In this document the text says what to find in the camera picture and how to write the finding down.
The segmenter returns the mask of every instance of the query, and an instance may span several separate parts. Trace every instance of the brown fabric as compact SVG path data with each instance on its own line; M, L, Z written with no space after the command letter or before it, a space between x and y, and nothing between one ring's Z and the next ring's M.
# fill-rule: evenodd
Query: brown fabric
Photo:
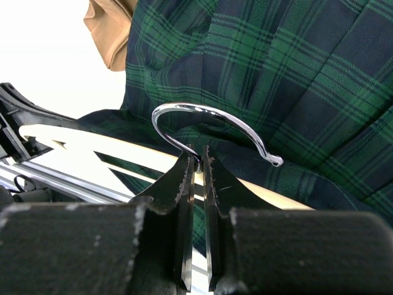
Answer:
M138 0L89 0L84 18L105 65L124 71L127 40Z

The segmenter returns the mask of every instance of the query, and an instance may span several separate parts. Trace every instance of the metal hook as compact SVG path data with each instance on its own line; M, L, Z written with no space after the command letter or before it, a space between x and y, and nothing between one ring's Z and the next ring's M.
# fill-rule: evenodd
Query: metal hook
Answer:
M178 142L174 138L170 137L166 133L163 133L158 126L158 118L167 112L204 112L210 114L218 119L222 119L224 122L229 123L230 125L239 128L242 133L244 133L257 147L259 154L266 161L270 162L273 166L281 166L284 163L284 160L277 155L270 154L263 143L261 137L246 123L242 120L236 118L235 116L228 114L227 112L221 111L220 109L212 108L210 106L203 106L200 104L193 103L165 103L155 108L152 113L152 123L154 129L157 131L162 138L164 138L167 142L175 146L176 148L184 151L190 155L193 155L196 161L201 162L202 157L198 155L193 149L190 149L186 145Z

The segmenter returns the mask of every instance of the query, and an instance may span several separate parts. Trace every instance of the brown garment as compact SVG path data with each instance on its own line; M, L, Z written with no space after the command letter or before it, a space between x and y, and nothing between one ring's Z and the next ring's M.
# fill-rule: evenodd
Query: brown garment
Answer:
M89 0L84 18L105 65L124 71L127 40L138 0Z

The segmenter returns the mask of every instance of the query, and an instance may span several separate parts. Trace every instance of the black wire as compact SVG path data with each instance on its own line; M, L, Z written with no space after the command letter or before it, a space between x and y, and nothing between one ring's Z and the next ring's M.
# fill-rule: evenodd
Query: black wire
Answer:
M23 179L23 180L25 180L25 181L28 181L29 183L31 183L34 187L33 187L33 189L31 189L31 190L29 190L29 191L26 191L24 188L22 188L21 186L20 186L20 184L18 183L18 178L21 178L21 179ZM15 184L15 186L17 187L17 189L19 190L19 191L15 191L15 190L9 190L10 192L14 192L14 193L19 193L19 192L31 192L31 191L34 191L34 190L36 190L37 189L37 185L36 185L36 183L34 182L34 180L32 180L31 178L29 178L29 177L27 177L27 176L25 176L25 175L22 175L22 174L20 174L20 175L17 175L15 178L14 178L14 184Z

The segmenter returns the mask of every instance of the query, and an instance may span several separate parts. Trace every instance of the plaid fabric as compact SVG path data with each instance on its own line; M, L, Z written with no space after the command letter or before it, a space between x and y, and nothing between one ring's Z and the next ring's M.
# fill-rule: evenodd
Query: plaid fabric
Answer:
M79 122L178 154L152 128L153 109L213 106L249 124L284 165L272 167L239 131L205 117L171 113L162 125L197 151L211 145L237 177L317 209L372 211L393 224L392 32L391 0L139 0L121 110ZM134 192L147 185L119 177ZM200 209L194 236L203 251Z

